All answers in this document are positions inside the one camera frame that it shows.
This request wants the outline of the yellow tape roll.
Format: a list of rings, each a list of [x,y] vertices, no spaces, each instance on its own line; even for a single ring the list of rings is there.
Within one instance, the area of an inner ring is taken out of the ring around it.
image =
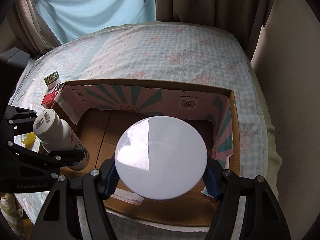
[[[21,135],[21,143],[26,148],[32,148],[36,139],[36,135],[33,132],[25,133]]]

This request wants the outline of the white pill bottle barcode lid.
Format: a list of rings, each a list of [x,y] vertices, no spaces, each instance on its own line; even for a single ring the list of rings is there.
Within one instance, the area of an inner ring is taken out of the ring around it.
[[[34,121],[33,133],[40,139],[43,148],[52,151],[81,151],[80,160],[74,161],[69,168],[81,171],[89,163],[89,151],[71,129],[53,109],[44,110]]]

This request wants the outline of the red cardboard box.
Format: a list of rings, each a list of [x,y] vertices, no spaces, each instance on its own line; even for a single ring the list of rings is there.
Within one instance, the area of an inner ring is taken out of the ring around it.
[[[59,90],[55,90],[51,93],[46,94],[43,97],[43,100],[41,102],[41,106],[44,107],[45,109],[50,109],[55,102],[55,97],[58,95]]]

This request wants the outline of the small green white box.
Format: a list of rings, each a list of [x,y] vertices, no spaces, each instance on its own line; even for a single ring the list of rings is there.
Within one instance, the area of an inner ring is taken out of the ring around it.
[[[61,82],[60,75],[59,75],[58,71],[56,70],[52,74],[49,74],[47,77],[45,77],[44,82],[45,82],[48,89],[52,89],[56,85],[58,85]]]

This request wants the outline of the white round jar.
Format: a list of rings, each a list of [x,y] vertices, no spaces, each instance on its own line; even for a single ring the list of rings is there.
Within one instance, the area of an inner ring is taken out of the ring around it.
[[[207,148],[187,122],[154,116],[123,133],[114,160],[121,181],[131,191],[152,200],[169,200],[200,181],[207,166]]]

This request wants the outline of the white black handheld device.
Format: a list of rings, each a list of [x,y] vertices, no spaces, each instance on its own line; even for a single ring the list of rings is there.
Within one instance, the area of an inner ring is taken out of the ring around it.
[[[60,83],[60,84],[58,84],[58,85],[56,85],[55,87],[54,87],[54,92],[55,91],[59,91],[62,87],[64,86],[64,83]]]

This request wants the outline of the brown cardboard box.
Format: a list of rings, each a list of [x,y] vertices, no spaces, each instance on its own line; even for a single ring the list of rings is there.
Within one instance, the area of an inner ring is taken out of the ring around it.
[[[104,202],[115,215],[176,231],[207,230],[218,205],[203,193],[207,158],[239,172],[231,90],[156,80],[68,81],[51,107],[89,150],[86,171],[115,157],[120,181]]]

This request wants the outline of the beige curtain left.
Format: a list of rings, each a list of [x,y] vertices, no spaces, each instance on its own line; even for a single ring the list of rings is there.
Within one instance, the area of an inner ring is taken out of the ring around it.
[[[31,0],[17,0],[7,19],[16,38],[33,55],[45,54],[61,45]]]

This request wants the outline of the beige curtain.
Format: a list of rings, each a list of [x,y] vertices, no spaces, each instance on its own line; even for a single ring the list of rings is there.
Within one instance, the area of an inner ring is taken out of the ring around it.
[[[17,0],[7,19],[16,38],[33,55],[45,54],[61,45],[31,0]]]
[[[156,20],[228,31],[252,59],[273,3],[274,0],[156,0]]]

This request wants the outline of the light blue hanging cloth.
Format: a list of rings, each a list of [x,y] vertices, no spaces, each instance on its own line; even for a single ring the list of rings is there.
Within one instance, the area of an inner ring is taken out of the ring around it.
[[[124,24],[154,22],[155,0],[34,0],[35,8],[61,44]]]

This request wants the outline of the checkered floral bed sheet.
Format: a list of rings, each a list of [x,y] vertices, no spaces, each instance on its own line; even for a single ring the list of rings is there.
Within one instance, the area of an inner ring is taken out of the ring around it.
[[[108,28],[65,43],[33,61],[23,72],[14,106],[41,112],[44,78],[62,81],[141,79],[195,83],[231,89],[240,124],[241,174],[266,176],[274,127],[256,74],[233,35],[215,28],[144,24]]]

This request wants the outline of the beige curtain right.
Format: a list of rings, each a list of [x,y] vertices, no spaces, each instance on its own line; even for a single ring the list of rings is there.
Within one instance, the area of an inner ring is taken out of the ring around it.
[[[273,3],[274,0],[156,0],[156,20],[228,31],[252,59]]]

